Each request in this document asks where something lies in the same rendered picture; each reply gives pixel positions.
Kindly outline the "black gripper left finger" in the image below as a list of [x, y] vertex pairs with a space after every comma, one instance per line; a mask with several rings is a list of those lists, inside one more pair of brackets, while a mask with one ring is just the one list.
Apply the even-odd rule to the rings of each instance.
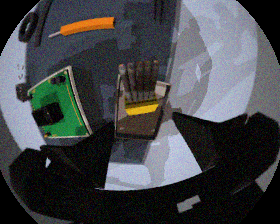
[[105, 189], [108, 161], [111, 159], [112, 143], [115, 139], [115, 125], [113, 121], [97, 129], [95, 133], [85, 137], [80, 143], [71, 147], [65, 145], [42, 145], [40, 151], [48, 160], [59, 161], [62, 164], [72, 165], [81, 176], [96, 185], [97, 189]]

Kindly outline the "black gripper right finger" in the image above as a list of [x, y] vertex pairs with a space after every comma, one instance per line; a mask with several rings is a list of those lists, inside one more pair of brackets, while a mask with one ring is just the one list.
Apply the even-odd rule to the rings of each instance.
[[224, 147], [226, 137], [229, 137], [230, 132], [246, 123], [248, 113], [221, 121], [221, 123], [191, 115], [181, 115], [177, 112], [172, 113], [172, 119], [188, 148], [191, 148], [189, 151], [192, 151], [201, 172], [204, 172], [213, 167], [213, 159], [220, 153], [221, 147]]

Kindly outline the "dark grey work mat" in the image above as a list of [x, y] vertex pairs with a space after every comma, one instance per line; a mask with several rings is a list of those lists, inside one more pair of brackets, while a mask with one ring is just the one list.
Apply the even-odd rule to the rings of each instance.
[[[47, 12], [40, 45], [35, 47], [34, 36], [26, 44], [24, 75], [26, 84], [34, 88], [44, 77], [67, 67], [91, 69], [97, 103], [103, 113], [104, 127], [115, 124], [115, 97], [119, 65], [145, 60], [159, 61], [157, 80], [169, 84], [175, 61], [177, 35], [180, 26], [181, 0], [54, 0]], [[58, 34], [63, 26], [81, 20], [115, 18], [115, 27]], [[111, 164], [144, 165], [152, 141], [113, 139]]]

